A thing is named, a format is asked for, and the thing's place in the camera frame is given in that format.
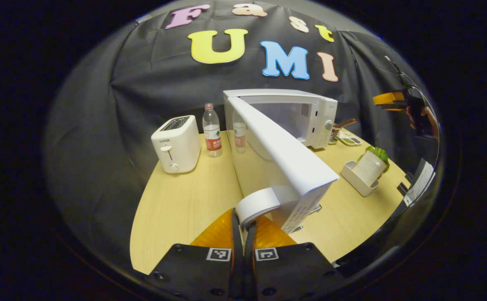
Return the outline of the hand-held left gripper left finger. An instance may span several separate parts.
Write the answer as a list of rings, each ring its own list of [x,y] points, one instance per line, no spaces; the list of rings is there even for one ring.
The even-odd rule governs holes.
[[[191,244],[172,245],[145,281],[178,301],[234,301],[242,295],[243,246],[235,209]]]

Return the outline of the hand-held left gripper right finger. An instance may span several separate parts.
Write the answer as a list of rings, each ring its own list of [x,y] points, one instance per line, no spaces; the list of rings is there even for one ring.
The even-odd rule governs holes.
[[[328,300],[346,284],[315,244],[297,244],[268,217],[251,223],[246,243],[249,301]]]

